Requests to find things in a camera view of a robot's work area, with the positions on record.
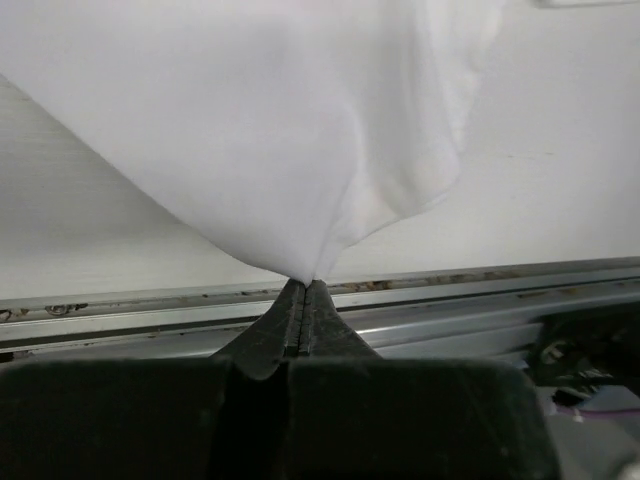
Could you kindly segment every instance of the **metal frame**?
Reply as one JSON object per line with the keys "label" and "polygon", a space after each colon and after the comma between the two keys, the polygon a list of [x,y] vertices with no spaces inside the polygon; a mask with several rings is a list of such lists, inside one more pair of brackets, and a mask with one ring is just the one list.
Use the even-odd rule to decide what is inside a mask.
{"label": "metal frame", "polygon": [[[104,303],[77,297],[88,307],[61,318],[28,305],[26,314],[0,324],[0,352],[210,355],[264,313],[278,290]],[[345,321],[385,356],[446,356],[466,349],[472,356],[513,359],[537,335],[538,326],[531,324],[537,316],[640,300],[640,267],[624,259],[440,272],[336,283],[330,291]],[[471,344],[477,352],[469,350]]]}

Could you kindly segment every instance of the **white cloth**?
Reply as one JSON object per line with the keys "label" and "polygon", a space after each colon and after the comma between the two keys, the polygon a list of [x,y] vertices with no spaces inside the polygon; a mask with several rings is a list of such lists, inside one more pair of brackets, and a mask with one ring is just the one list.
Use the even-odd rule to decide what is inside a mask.
{"label": "white cloth", "polygon": [[503,2],[0,0],[0,73],[219,248],[308,283],[455,181]]}

